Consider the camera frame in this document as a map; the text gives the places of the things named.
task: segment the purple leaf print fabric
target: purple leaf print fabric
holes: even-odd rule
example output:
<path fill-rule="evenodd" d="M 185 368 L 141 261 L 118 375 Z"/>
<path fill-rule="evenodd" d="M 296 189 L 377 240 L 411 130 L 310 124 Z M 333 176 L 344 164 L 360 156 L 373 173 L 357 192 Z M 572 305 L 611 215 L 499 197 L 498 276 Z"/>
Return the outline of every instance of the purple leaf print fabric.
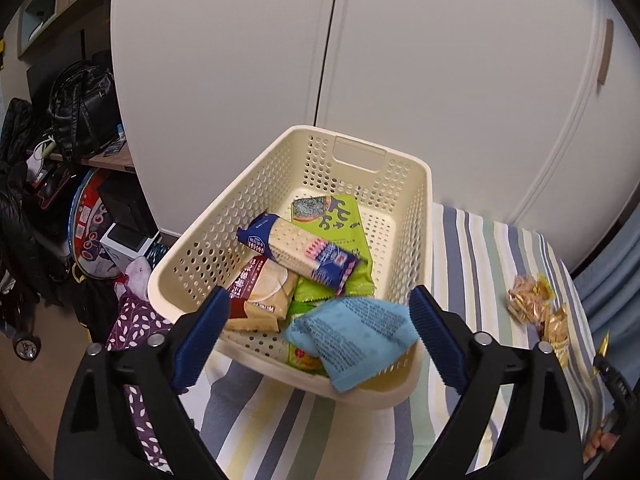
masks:
<path fill-rule="evenodd" d="M 124 350 L 140 346 L 151 334 L 169 332 L 172 326 L 169 320 L 153 310 L 148 301 L 141 300 L 128 287 L 120 297 L 118 309 L 118 320 L 111 329 L 107 350 Z M 125 395 L 129 397 L 131 418 L 138 430 L 138 437 L 145 450 L 146 458 L 152 466 L 170 472 L 171 469 L 154 434 L 154 428 L 146 415 L 140 389 L 127 385 L 124 390 Z"/>

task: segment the brown floor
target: brown floor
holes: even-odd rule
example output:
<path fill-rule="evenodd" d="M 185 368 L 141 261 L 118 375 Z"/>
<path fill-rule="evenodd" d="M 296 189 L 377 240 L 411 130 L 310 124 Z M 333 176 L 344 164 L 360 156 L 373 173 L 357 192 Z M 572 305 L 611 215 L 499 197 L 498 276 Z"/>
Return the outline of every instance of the brown floor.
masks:
<path fill-rule="evenodd" d="M 58 423 L 88 335 L 72 312 L 43 304 L 36 310 L 35 335 L 42 350 L 33 362 L 18 359 L 0 335 L 0 409 L 36 464 L 53 478 Z"/>

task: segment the green snack package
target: green snack package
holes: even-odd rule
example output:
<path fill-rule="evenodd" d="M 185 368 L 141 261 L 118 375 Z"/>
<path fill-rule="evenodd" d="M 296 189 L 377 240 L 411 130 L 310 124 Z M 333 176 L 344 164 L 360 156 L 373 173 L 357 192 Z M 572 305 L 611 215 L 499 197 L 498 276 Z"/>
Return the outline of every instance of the green snack package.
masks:
<path fill-rule="evenodd" d="M 307 312 L 311 312 L 316 306 L 309 303 L 300 303 L 292 301 L 287 313 L 287 322 L 291 323 L 294 319 L 304 316 Z M 307 355 L 300 348 L 296 348 L 289 343 L 289 353 L 287 355 L 287 364 L 293 366 L 303 372 L 322 372 L 322 361 L 318 357 Z"/>
<path fill-rule="evenodd" d="M 291 205 L 291 221 L 298 227 L 355 254 L 362 261 L 344 284 L 347 296 L 373 296 L 373 260 L 367 245 L 358 202 L 350 195 L 299 198 Z M 328 300 L 335 293 L 320 283 L 300 277 L 294 298 L 297 301 Z"/>

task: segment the blue gripper pad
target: blue gripper pad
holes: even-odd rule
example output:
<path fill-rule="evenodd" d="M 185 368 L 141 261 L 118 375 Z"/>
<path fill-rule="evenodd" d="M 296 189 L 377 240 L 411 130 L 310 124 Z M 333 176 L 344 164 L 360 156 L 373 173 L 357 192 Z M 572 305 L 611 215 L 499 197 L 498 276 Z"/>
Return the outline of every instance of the blue gripper pad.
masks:
<path fill-rule="evenodd" d="M 197 313 L 186 315 L 197 314 L 197 319 L 174 354 L 174 376 L 171 381 L 174 391 L 179 393 L 198 380 L 229 317 L 229 301 L 229 293 L 217 286 Z M 180 319 L 172 331 L 178 328 Z"/>
<path fill-rule="evenodd" d="M 451 333 L 442 315 L 444 312 L 424 286 L 417 286 L 409 296 L 409 316 L 438 369 L 442 381 L 462 395 L 468 384 L 466 354 Z"/>

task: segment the plastic basket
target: plastic basket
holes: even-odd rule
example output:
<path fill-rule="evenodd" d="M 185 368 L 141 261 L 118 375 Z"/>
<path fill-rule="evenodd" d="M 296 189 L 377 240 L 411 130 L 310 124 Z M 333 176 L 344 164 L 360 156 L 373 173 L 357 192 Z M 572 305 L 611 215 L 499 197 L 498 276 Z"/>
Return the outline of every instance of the plastic basket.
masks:
<path fill-rule="evenodd" d="M 228 286 L 255 255 L 236 240 L 238 226 L 263 211 L 290 219 L 296 198 L 352 194 L 373 258 L 376 297 L 407 304 L 415 285 L 431 284 L 431 170 L 421 160 L 312 126 L 294 126 L 269 146 L 198 217 L 151 274 L 153 307 L 175 322 L 215 285 Z M 277 333 L 224 331 L 215 349 L 301 390 L 371 409 L 395 406 L 414 390 L 424 347 L 345 394 L 326 377 L 285 364 Z"/>

